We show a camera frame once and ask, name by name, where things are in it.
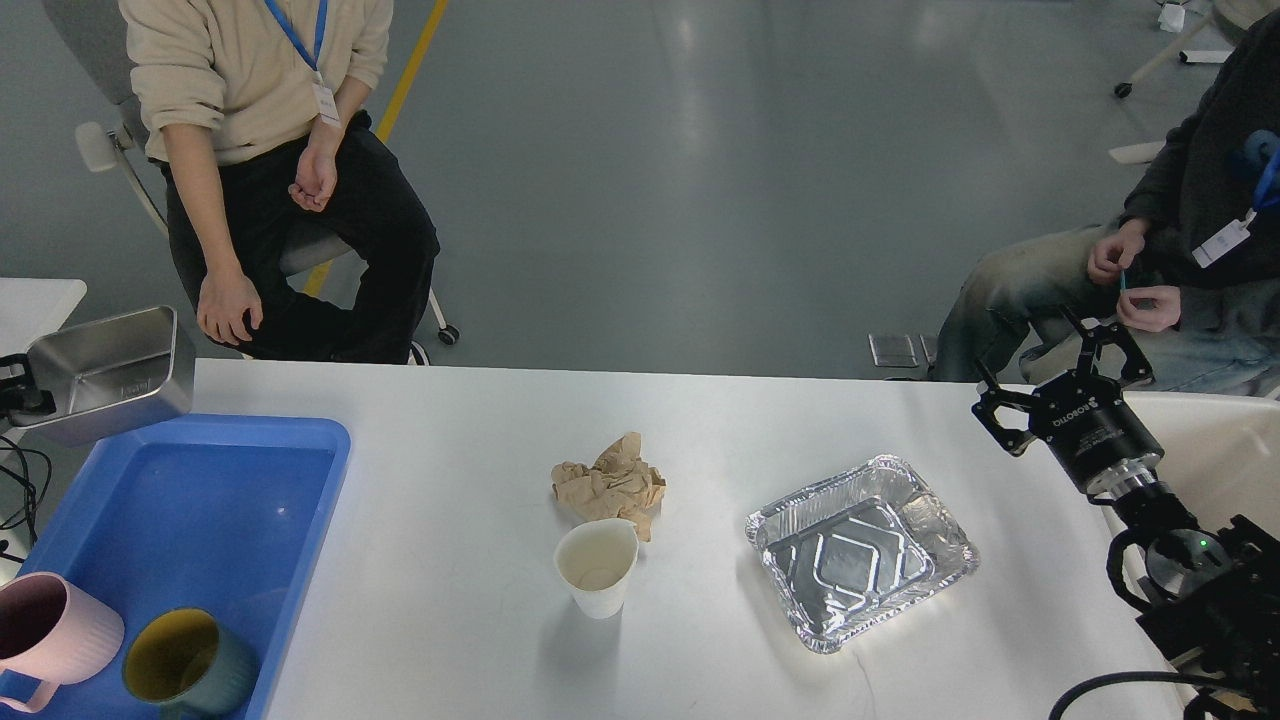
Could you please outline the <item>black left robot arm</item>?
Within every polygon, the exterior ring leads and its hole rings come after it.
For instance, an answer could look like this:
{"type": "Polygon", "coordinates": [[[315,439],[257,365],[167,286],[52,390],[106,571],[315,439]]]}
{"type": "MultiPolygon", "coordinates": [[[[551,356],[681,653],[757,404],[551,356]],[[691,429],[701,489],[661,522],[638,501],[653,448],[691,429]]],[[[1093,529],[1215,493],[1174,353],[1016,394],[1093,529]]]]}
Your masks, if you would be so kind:
{"type": "Polygon", "coordinates": [[[1,365],[1,415],[4,421],[12,427],[22,427],[24,419],[49,416],[58,410],[52,393],[38,386],[28,354],[3,356],[1,365]]]}

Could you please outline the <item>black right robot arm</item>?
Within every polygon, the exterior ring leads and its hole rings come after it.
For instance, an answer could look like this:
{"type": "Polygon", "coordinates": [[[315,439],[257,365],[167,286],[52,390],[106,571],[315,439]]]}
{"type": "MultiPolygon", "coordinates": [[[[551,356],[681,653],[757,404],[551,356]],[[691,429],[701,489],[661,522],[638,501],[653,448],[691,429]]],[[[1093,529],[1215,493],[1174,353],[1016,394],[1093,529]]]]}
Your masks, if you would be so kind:
{"type": "Polygon", "coordinates": [[[1064,692],[1061,719],[1092,691],[1126,683],[1188,685],[1187,719],[1275,719],[1279,708],[1277,539],[1235,515],[1206,530],[1156,471],[1165,452],[1123,391],[1152,380],[1148,359],[1117,322],[1064,318],[1082,347],[1073,368],[1033,391],[1005,389],[984,363],[972,411],[1020,456],[1043,441],[1085,498],[1112,509],[1123,529],[1105,564],[1114,593],[1169,661],[1167,671],[1110,673],[1064,692]]]}

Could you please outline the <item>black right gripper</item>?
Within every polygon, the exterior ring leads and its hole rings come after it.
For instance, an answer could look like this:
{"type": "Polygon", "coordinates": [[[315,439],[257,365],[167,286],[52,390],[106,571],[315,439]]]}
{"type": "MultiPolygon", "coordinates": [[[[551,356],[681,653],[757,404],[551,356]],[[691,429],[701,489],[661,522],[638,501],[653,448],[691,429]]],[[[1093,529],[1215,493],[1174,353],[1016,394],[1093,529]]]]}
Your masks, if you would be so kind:
{"type": "Polygon", "coordinates": [[[1124,496],[1158,484],[1156,468],[1164,447],[1123,397],[1121,387],[1148,386],[1155,372],[1128,327],[1120,322],[1087,325],[1069,306],[1062,316],[1076,332],[1080,348],[1066,373],[1033,389],[1005,389],[982,361],[979,400],[973,415],[995,442],[1014,457],[1037,438],[1048,447],[1076,489],[1085,496],[1124,496]],[[1098,372],[1107,347],[1123,356],[1119,378],[1098,372]],[[1030,418],[1028,428],[1005,427],[1000,409],[1030,418]]]}

